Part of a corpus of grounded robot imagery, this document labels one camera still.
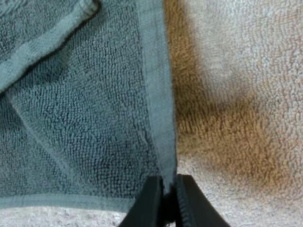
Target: towel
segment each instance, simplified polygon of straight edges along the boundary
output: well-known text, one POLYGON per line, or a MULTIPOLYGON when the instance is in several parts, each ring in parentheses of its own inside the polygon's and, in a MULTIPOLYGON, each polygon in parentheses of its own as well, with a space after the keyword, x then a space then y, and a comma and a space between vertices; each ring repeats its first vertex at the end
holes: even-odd
POLYGON ((0 1, 0 207, 128 211, 176 172, 161 0, 0 1))
POLYGON ((233 227, 303 226, 303 3, 165 1, 178 172, 233 227))

